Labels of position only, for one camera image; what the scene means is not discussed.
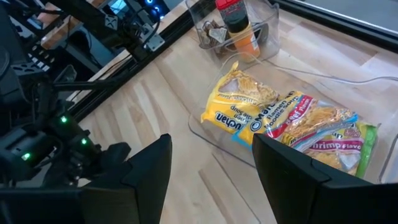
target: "wooden table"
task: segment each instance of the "wooden table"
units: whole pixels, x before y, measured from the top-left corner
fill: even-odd
[[[100,7],[106,0],[87,0],[94,7]],[[66,17],[63,20],[63,24],[60,27],[56,27],[51,30],[46,36],[42,38],[42,47],[49,50],[56,46],[63,38],[68,35],[68,30],[73,30],[76,28],[81,22],[76,18],[71,16]]]
[[[181,3],[162,26],[184,10]],[[305,63],[320,73],[346,78],[398,74],[398,55],[288,12],[280,12],[279,30],[282,47],[271,59],[275,62]],[[80,123],[104,148],[128,142],[131,156],[170,133],[172,173],[161,223],[275,223],[256,170],[188,128],[188,117],[218,67],[191,30]]]

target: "red label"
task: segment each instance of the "red label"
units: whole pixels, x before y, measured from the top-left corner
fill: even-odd
[[[278,128],[267,133],[267,135],[271,138],[279,137],[287,128],[287,126],[300,118],[307,112],[308,108],[311,105],[311,101],[313,98],[311,96],[303,95],[302,99],[296,104],[295,108],[289,113],[286,121],[280,125]]]
[[[332,150],[354,150],[361,151],[363,142],[361,140],[321,140],[315,143],[310,149],[317,151],[332,151]]]

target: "instant noodle packet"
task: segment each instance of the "instant noodle packet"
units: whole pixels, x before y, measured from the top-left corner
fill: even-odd
[[[262,133],[300,152],[341,128],[358,120],[358,115],[299,91],[263,109],[233,135],[234,141],[251,149],[254,133]]]
[[[201,115],[201,123],[210,121],[231,134],[279,97],[270,87],[238,70],[238,65],[235,62],[231,70],[218,80]]]
[[[377,128],[358,121],[325,136],[304,154],[336,169],[362,178],[368,166]]]

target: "green led light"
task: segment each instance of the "green led light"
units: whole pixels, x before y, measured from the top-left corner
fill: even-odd
[[[65,116],[61,117],[61,122],[66,123],[68,121],[68,118]]]
[[[30,158],[30,153],[27,153],[27,154],[22,156],[22,159],[25,160],[25,161],[28,160],[29,158]]]

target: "plastic tray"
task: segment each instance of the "plastic tray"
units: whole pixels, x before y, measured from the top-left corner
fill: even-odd
[[[208,121],[200,122],[209,94],[216,82],[229,72],[234,62],[239,61],[239,69],[254,76],[260,82],[277,90],[281,95],[292,90],[302,91],[314,98],[349,108],[361,120],[378,127],[377,143],[373,148],[370,163],[364,179],[372,183],[398,182],[397,147],[398,133],[398,78],[396,77],[364,77],[352,75],[350,80],[342,74],[333,77],[320,75],[311,71],[305,64],[296,67],[275,64],[269,60],[254,59],[252,63],[240,61],[239,54],[225,61],[209,89],[192,111],[189,127],[192,132],[239,160],[254,166],[252,153],[231,140],[231,134],[223,131]]]
[[[211,10],[215,7],[215,0],[200,1],[200,5],[196,3],[197,0],[185,0],[197,30],[200,47],[208,50],[214,61],[222,63],[228,57],[237,53],[233,40],[227,39],[222,43],[217,42],[216,45],[206,45],[203,36],[200,35],[203,32],[205,23],[215,21],[219,26],[224,27],[224,22],[217,9]],[[271,5],[266,0],[244,0],[244,3],[256,35],[255,41],[260,46],[261,54],[259,58],[266,59],[274,56],[280,49],[278,32],[279,5]],[[235,38],[239,40],[246,36],[247,34],[243,34]]]

